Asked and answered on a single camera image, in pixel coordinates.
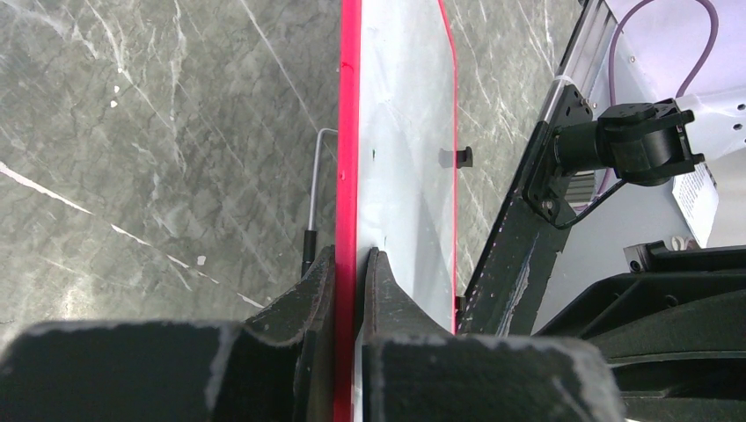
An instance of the white surface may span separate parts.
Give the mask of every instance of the white surface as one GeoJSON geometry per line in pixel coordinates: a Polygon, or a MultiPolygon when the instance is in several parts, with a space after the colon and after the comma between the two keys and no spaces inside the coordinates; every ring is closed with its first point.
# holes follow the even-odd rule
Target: white surface
{"type": "Polygon", "coordinates": [[[699,247],[707,247],[718,210],[718,191],[704,164],[674,178],[673,194],[699,247]]]}
{"type": "MultiPolygon", "coordinates": [[[[603,55],[603,64],[589,96],[590,102],[597,104],[593,110],[594,119],[605,112],[611,104],[609,97],[609,44],[607,43],[603,48],[606,51],[603,55]]],[[[652,82],[648,76],[640,73],[640,68],[636,65],[637,61],[630,62],[629,58],[632,56],[634,56],[632,46],[626,35],[622,34],[619,37],[615,55],[617,104],[654,103],[660,100],[661,98],[657,98],[655,92],[653,92],[652,82]]]]}
{"type": "Polygon", "coordinates": [[[439,156],[453,150],[453,89],[438,2],[362,2],[358,268],[370,248],[386,251],[399,285],[449,331],[454,173],[439,156]]]}
{"type": "MultiPolygon", "coordinates": [[[[640,0],[607,0],[617,21],[640,0]]],[[[686,94],[720,91],[746,83],[746,2],[711,0],[720,30],[710,57],[686,94]]],[[[672,98],[702,54],[710,31],[705,8],[694,0],[656,0],[625,25],[635,66],[649,81],[653,101],[672,98]]]]}
{"type": "Polygon", "coordinates": [[[686,125],[686,134],[691,150],[705,154],[707,162],[746,148],[746,85],[685,95],[677,98],[677,105],[694,112],[694,121],[686,125]]]}
{"type": "Polygon", "coordinates": [[[746,149],[709,163],[710,171],[718,181],[720,205],[715,215],[709,246],[746,245],[746,149]]]}

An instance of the gray marble floor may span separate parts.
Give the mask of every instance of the gray marble floor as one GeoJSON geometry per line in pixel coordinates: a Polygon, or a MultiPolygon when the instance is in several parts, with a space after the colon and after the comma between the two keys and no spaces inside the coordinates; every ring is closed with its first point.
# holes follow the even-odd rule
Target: gray marble floor
{"type": "Polygon", "coordinates": [[[458,287],[464,291],[581,14],[574,0],[445,0],[458,56],[458,287]]]}
{"type": "MultiPolygon", "coordinates": [[[[580,7],[446,6],[464,284],[580,7]]],[[[294,284],[339,23],[339,0],[0,0],[0,348],[46,319],[246,318],[294,284]]]]}

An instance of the purple cable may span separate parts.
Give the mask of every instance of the purple cable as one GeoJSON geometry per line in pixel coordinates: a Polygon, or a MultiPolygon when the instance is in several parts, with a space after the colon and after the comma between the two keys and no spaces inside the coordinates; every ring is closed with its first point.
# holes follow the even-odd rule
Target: purple cable
{"type": "MultiPolygon", "coordinates": [[[[621,35],[622,29],[624,29],[627,21],[635,13],[637,13],[637,11],[654,1],[655,0],[642,0],[634,7],[632,7],[632,9],[628,11],[627,14],[619,22],[619,25],[617,25],[617,30],[614,31],[614,35],[611,37],[611,46],[609,47],[609,100],[612,106],[617,104],[617,87],[614,84],[614,62],[616,60],[614,57],[614,53],[616,53],[617,51],[617,42],[619,41],[619,35],[621,35]]],[[[710,3],[709,0],[694,1],[702,4],[702,6],[704,6],[707,10],[707,14],[710,16],[710,38],[707,39],[707,45],[702,51],[702,55],[699,57],[699,60],[697,60],[697,63],[694,65],[694,67],[691,69],[691,72],[689,72],[689,75],[686,77],[686,79],[684,79],[681,86],[679,87],[676,94],[677,98],[684,95],[686,89],[689,88],[689,84],[691,84],[691,81],[694,80],[694,77],[699,73],[699,70],[702,69],[702,66],[707,61],[707,57],[709,57],[710,53],[713,51],[715,40],[718,38],[718,28],[720,27],[720,20],[718,19],[718,12],[715,10],[715,6],[713,6],[713,4],[710,3]]],[[[598,197],[599,193],[602,193],[606,189],[606,186],[609,184],[610,179],[611,169],[606,169],[606,172],[603,174],[601,185],[598,188],[598,192],[593,195],[594,200],[598,197]]]]}

